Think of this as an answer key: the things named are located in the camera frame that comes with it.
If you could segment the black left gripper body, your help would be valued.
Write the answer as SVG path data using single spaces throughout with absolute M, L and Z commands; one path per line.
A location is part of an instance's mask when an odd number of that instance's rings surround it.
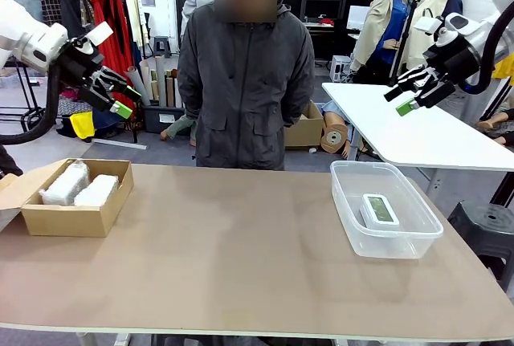
M 74 88 L 99 91 L 97 72 L 103 66 L 104 56 L 86 39 L 68 40 L 60 51 L 61 84 Z

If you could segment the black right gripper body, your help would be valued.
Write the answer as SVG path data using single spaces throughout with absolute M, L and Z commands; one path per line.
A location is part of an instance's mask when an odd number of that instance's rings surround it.
M 451 47 L 439 48 L 433 45 L 423 56 L 438 79 L 453 84 L 462 83 L 479 71 L 479 60 L 469 47 L 455 51 Z

